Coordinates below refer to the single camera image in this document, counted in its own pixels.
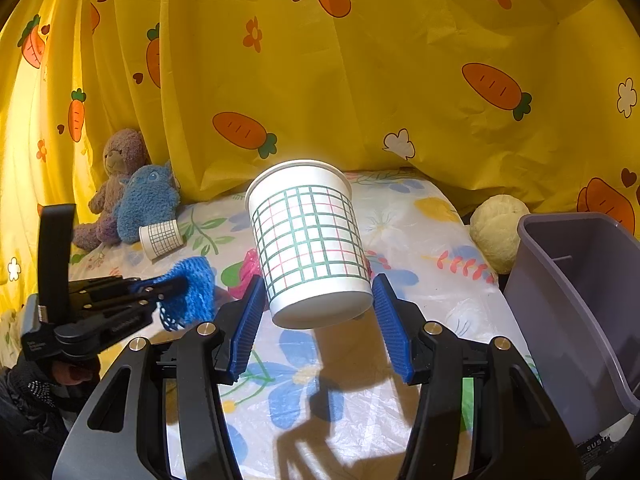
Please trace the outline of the left hand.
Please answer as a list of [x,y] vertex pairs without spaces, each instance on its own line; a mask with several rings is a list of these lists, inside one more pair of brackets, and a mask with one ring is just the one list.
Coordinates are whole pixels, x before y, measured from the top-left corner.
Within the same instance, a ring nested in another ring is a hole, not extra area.
[[44,359],[20,356],[1,369],[1,426],[17,437],[62,443],[100,380],[97,358]]

